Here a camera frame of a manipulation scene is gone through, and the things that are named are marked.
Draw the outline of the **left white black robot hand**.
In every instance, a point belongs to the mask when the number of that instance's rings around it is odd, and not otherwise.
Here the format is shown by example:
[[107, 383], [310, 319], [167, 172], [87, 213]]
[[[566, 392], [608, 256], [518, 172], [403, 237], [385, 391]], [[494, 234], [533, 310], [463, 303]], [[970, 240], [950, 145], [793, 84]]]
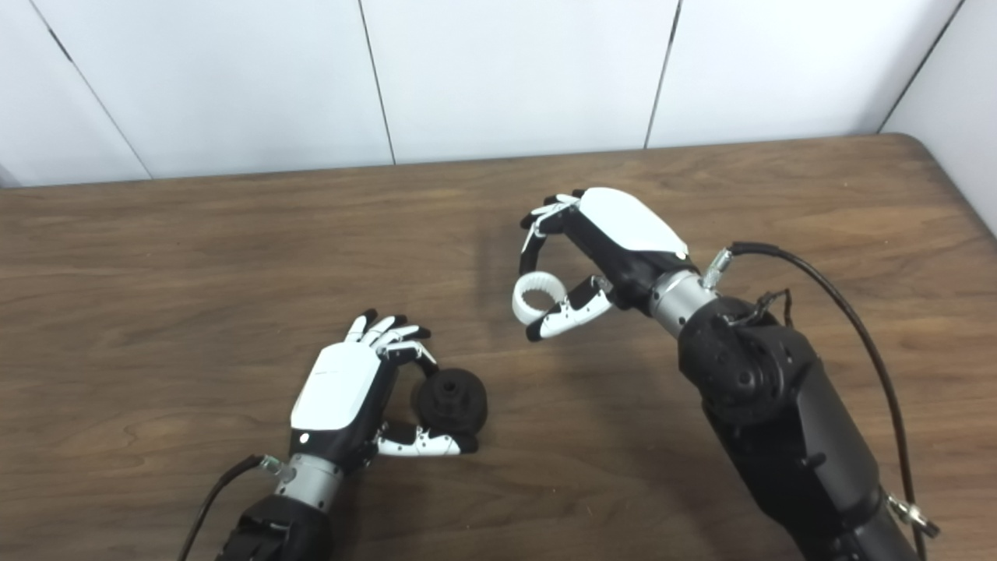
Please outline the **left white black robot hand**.
[[342, 341], [321, 349], [290, 413], [292, 477], [278, 485], [278, 496], [326, 513], [345, 477], [378, 455], [477, 451], [474, 436], [385, 419], [403, 365], [416, 365], [426, 376], [438, 373], [437, 359], [425, 345], [430, 335], [406, 316], [380, 317], [367, 309]]

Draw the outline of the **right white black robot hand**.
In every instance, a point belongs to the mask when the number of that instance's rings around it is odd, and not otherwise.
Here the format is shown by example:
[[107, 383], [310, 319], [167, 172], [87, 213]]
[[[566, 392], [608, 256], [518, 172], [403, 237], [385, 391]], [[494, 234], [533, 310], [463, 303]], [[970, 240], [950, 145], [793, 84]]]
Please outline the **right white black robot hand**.
[[[544, 312], [519, 312], [529, 341], [550, 340], [611, 308], [633, 309], [680, 337], [700, 309], [718, 297], [706, 288], [686, 242], [636, 196], [606, 187], [549, 196], [520, 222], [519, 289], [553, 290]], [[556, 235], [568, 238], [597, 273], [564, 290], [538, 270], [539, 252]]]

